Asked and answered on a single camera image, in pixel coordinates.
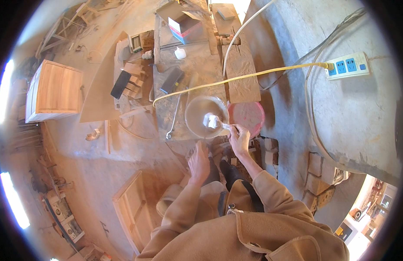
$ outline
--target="white bottle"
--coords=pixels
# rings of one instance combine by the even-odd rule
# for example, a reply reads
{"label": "white bottle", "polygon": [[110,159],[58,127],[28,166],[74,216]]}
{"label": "white bottle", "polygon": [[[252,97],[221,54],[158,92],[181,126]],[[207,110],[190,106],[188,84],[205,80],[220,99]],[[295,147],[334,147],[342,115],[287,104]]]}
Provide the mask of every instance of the white bottle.
{"label": "white bottle", "polygon": [[177,59],[184,59],[187,55],[185,54],[185,50],[178,48],[175,50],[175,56],[177,57]]}

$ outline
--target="red bucket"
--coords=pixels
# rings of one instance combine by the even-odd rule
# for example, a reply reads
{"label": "red bucket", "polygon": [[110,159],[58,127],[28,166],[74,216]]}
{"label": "red bucket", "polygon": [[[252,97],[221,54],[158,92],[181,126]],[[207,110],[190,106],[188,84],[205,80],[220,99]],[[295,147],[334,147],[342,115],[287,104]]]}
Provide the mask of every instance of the red bucket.
{"label": "red bucket", "polygon": [[258,135],[265,122],[265,113],[259,102],[240,102],[228,105],[229,123],[240,124],[251,133],[251,138]]}

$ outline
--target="cardboard box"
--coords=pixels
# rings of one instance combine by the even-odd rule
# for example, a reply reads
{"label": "cardboard box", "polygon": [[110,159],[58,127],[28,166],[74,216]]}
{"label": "cardboard box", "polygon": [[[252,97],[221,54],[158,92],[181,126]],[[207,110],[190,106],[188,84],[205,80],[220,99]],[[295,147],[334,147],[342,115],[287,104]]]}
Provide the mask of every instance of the cardboard box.
{"label": "cardboard box", "polygon": [[203,33],[201,20],[186,12],[176,1],[166,3],[156,13],[168,23],[172,34],[183,44],[188,44]]}

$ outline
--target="power strip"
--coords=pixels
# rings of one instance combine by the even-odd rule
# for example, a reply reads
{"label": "power strip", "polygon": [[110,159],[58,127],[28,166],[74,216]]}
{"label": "power strip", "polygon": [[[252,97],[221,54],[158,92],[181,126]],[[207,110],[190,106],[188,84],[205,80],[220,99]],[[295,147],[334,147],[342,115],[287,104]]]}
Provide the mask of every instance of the power strip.
{"label": "power strip", "polygon": [[364,52],[345,55],[329,60],[327,63],[334,64],[333,70],[325,69],[326,78],[328,80],[370,75],[367,55]]}

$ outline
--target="pocket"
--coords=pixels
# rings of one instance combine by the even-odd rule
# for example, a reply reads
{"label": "pocket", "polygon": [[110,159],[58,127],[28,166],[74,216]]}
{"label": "pocket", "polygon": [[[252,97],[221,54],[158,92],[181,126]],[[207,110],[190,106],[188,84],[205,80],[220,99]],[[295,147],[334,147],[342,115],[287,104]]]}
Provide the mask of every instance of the pocket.
{"label": "pocket", "polygon": [[269,261],[278,260],[304,260],[321,261],[320,248],[312,236],[293,238],[275,251],[265,255]]}

